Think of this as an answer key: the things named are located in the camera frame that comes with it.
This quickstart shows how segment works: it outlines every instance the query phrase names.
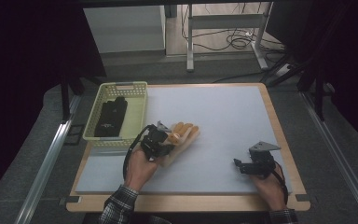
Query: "hand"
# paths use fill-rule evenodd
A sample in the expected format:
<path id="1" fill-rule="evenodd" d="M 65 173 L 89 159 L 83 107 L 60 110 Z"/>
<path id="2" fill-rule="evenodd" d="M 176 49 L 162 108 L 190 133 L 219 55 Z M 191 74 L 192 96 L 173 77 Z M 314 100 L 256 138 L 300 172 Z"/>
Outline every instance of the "hand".
<path id="1" fill-rule="evenodd" d="M 200 135 L 198 126 L 192 123 L 179 122 L 172 126 L 172 132 L 168 134 L 167 142 L 175 145 L 175 148 L 169 155 L 165 156 L 161 162 L 161 166 L 169 166 L 175 158 L 185 151 L 196 138 Z"/>
<path id="2" fill-rule="evenodd" d="M 156 172 L 161 158 L 149 161 L 140 146 L 137 146 L 130 157 L 128 171 L 124 185 L 140 191 L 144 184 Z"/>
<path id="3" fill-rule="evenodd" d="M 276 163 L 275 172 L 283 178 L 281 166 Z M 280 211 L 287 209 L 284 203 L 283 189 L 278 179 L 270 174 L 267 178 L 258 175 L 249 175 L 254 181 L 257 191 L 262 199 L 268 204 L 271 211 Z"/>

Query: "plaid sleeve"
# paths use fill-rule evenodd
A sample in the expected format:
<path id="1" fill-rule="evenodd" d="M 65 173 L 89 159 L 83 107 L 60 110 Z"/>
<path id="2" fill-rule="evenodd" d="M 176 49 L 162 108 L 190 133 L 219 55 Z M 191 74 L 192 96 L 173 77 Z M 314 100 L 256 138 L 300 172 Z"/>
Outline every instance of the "plaid sleeve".
<path id="1" fill-rule="evenodd" d="M 106 200 L 103 213 L 100 215 L 98 223 L 129 223 L 137 196 L 138 192 L 136 190 L 121 185 L 118 190 Z"/>
<path id="2" fill-rule="evenodd" d="M 297 215 L 294 209 L 269 212 L 273 224 L 297 224 Z"/>

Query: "person's left hand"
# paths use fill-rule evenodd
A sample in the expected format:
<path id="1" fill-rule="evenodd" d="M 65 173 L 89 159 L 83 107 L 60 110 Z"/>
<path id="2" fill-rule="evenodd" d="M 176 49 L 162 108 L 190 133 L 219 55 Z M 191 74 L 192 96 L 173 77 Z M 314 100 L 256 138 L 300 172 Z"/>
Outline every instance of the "person's left hand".
<path id="1" fill-rule="evenodd" d="M 156 172 L 161 158 L 149 161 L 140 146 L 137 146 L 130 157 L 128 171 L 124 185 L 140 191 L 144 184 Z"/>

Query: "person's right hand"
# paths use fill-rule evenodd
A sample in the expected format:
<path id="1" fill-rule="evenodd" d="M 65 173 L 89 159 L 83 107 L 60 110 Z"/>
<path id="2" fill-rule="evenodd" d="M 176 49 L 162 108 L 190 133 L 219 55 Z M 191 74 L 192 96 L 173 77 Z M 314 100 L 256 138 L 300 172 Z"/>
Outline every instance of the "person's right hand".
<path id="1" fill-rule="evenodd" d="M 276 163 L 275 172 L 283 178 L 282 168 L 278 163 Z M 255 183 L 260 197 L 268 204 L 271 211 L 287 209 L 284 203 L 283 189 L 273 174 L 270 174 L 267 178 L 258 175 L 249 176 Z"/>

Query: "gray carpet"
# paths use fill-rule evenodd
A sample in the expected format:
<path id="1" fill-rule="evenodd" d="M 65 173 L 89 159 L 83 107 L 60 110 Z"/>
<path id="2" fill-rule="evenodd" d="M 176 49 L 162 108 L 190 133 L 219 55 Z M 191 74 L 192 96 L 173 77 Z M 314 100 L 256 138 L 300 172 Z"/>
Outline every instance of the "gray carpet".
<path id="1" fill-rule="evenodd" d="M 104 82 L 144 80 L 148 84 L 212 83 L 220 78 L 240 76 L 221 82 L 258 82 L 262 77 L 255 57 L 250 55 L 201 57 L 195 61 L 195 72 L 186 72 L 184 58 L 156 60 L 150 58 L 129 59 L 121 64 L 111 64 L 103 57 L 108 77 Z M 82 79 L 86 91 L 82 96 L 73 125 L 87 122 L 98 86 Z M 296 91 L 298 77 L 268 89 L 271 101 L 282 125 L 296 166 L 307 193 L 311 209 L 298 212 L 306 223 L 358 223 L 358 203 L 337 168 L 330 152 L 315 128 L 307 108 Z M 358 175 L 358 133 L 342 117 L 328 98 L 324 99 L 324 115 L 332 134 Z M 34 177 L 43 161 L 48 147 L 62 118 L 60 87 L 45 95 L 44 107 L 38 121 L 24 142 L 17 158 L 0 181 L 0 223 L 13 223 L 27 196 Z M 81 139 L 77 146 L 62 147 L 42 198 L 34 212 L 32 223 L 95 223 L 98 214 L 71 213 L 66 211 L 64 200 L 69 195 L 86 142 Z M 254 221 L 250 214 L 165 214 L 174 223 L 241 223 L 244 219 Z"/>

